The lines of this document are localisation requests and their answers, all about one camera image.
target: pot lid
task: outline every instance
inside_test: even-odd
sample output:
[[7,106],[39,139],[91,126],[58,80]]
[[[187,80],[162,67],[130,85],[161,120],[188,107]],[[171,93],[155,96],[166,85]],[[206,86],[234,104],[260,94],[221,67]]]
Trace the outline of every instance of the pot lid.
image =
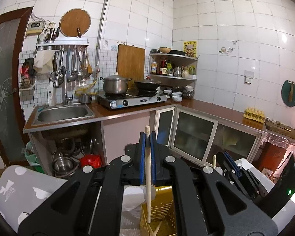
[[104,80],[108,80],[108,81],[128,81],[127,78],[118,75],[118,73],[113,73],[113,75],[105,77]]
[[153,84],[161,84],[162,82],[160,81],[154,81],[153,79],[150,79],[149,76],[146,77],[146,79],[140,80],[140,81],[135,81],[135,82],[141,82],[141,83],[153,83]]

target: brown countertop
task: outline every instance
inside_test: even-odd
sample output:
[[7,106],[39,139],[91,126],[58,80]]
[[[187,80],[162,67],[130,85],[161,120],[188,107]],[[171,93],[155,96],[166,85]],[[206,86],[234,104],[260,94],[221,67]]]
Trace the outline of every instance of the brown countertop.
[[198,112],[204,112],[211,116],[223,118],[225,120],[233,121],[241,125],[249,126],[259,131],[266,132],[266,127],[264,124],[244,118],[242,112],[238,112],[229,108],[206,103],[206,102],[195,100],[195,99],[183,99],[182,102],[180,103],[173,102],[172,99],[169,99],[166,102],[162,102],[162,103],[155,103],[155,104],[129,107],[129,108],[123,108],[123,109],[115,109],[115,110],[109,110],[105,108],[104,106],[99,105],[97,102],[94,102],[88,105],[88,107],[95,114],[93,118],[71,120],[70,122],[65,122],[65,123],[57,122],[57,123],[45,123],[45,124],[39,124],[39,125],[32,125],[37,112],[37,107],[36,107],[33,110],[32,114],[30,115],[27,123],[25,124],[23,128],[23,132],[30,133],[35,131],[48,130],[52,128],[62,128],[62,127],[68,127],[72,125],[79,125],[79,124],[85,124],[85,123],[90,123],[95,121],[108,120],[108,119],[127,116],[127,115],[131,115],[135,113],[149,112],[149,111],[163,109],[167,107],[173,107],[175,105],[180,105],[185,108],[194,109],[195,111],[198,111]]

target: stainless steel sink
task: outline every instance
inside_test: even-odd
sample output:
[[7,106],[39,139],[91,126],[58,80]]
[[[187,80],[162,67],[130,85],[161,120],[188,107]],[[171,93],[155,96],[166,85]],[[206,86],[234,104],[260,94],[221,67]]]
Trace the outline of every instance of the stainless steel sink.
[[82,104],[45,108],[37,112],[34,124],[55,123],[93,117],[94,113],[88,106]]

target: gas stove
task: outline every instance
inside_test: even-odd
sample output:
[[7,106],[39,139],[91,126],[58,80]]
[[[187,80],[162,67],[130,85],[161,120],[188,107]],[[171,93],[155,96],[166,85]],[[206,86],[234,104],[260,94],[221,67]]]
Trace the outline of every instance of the gas stove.
[[139,93],[136,89],[129,89],[126,94],[108,94],[99,92],[97,96],[99,104],[109,109],[119,109],[130,106],[139,106],[167,101],[164,94],[153,92]]

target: soap dispenser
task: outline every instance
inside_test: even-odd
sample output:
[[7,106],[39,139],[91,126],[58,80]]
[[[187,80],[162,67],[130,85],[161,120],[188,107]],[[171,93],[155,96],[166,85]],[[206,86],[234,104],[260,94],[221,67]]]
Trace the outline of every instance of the soap dispenser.
[[48,106],[56,105],[56,88],[53,87],[53,82],[50,81],[47,87],[47,96],[48,96]]

